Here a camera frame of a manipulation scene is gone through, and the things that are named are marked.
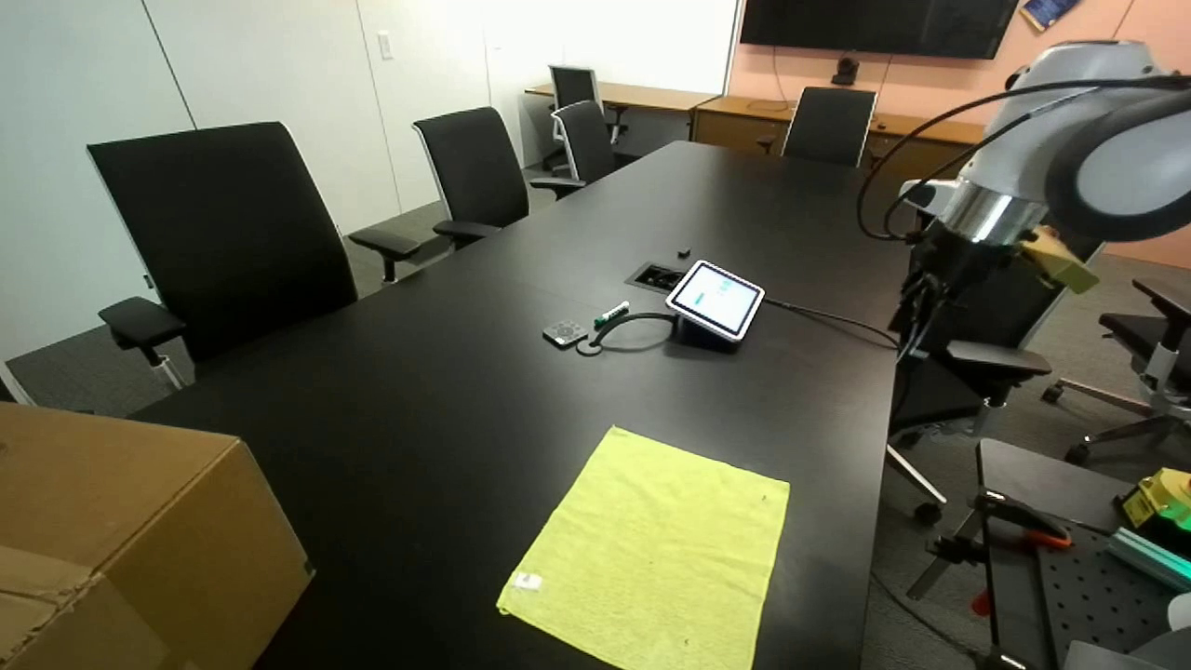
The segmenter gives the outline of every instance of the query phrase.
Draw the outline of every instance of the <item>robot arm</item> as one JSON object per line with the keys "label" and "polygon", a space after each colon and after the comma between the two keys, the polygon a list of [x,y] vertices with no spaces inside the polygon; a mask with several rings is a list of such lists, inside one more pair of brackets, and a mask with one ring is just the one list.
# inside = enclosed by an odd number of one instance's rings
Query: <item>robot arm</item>
{"label": "robot arm", "polygon": [[972,244],[1016,244],[1039,223],[1107,240],[1158,236],[1191,223],[1191,84],[1147,90],[1144,44],[1080,39],[1025,71],[962,177],[931,182],[921,208]]}

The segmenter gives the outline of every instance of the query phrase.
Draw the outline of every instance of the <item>floor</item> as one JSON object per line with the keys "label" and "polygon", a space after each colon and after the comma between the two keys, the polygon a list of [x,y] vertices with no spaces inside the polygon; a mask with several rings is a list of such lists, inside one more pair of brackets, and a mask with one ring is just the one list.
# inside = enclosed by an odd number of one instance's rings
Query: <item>floor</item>
{"label": "floor", "polygon": [[[381,289],[381,259],[356,244],[346,244],[346,251],[360,292]],[[1036,332],[1031,349],[1045,354],[1057,370],[1132,390],[1134,374],[1128,358],[1118,342],[1102,337],[1098,313],[1147,313],[1147,302],[1128,287],[1128,280],[1191,287],[1191,266],[1102,251],[1094,272],[1102,284],[1089,292],[1065,298]],[[104,332],[86,332],[70,342],[13,361],[13,370],[21,380],[28,393],[63,408],[130,414],[166,393],[165,380],[139,354],[116,349]],[[999,414],[937,423],[907,450],[907,457],[952,498],[933,529],[912,519],[912,508],[923,503],[921,490],[912,490],[892,470],[885,472],[875,589],[864,627],[866,670],[964,670],[972,667],[967,650],[989,648],[989,626],[972,609],[972,598],[984,591],[984,570],[949,570],[916,602],[902,591],[931,560],[927,548],[933,532],[958,529],[964,498],[974,493],[974,435],[995,435],[1039,454],[1061,454],[1082,430],[1128,420],[1121,408],[1080,399],[1045,405],[1039,400],[1042,385],[1045,380],[1025,384]]]}

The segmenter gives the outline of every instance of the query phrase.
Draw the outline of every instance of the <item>tablet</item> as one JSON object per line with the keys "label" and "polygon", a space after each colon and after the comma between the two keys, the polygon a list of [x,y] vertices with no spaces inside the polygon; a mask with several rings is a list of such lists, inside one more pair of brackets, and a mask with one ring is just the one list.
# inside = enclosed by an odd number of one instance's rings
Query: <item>tablet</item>
{"label": "tablet", "polygon": [[666,305],[710,333],[740,342],[762,298],[766,289],[743,276],[696,259],[666,292]]}

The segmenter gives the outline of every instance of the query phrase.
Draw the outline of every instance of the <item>yellow cloth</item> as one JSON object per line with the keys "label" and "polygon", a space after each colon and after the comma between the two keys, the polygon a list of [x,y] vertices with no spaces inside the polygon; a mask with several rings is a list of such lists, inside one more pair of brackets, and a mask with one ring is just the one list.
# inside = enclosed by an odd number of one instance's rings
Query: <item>yellow cloth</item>
{"label": "yellow cloth", "polygon": [[752,667],[789,485],[611,426],[495,598],[611,667]]}

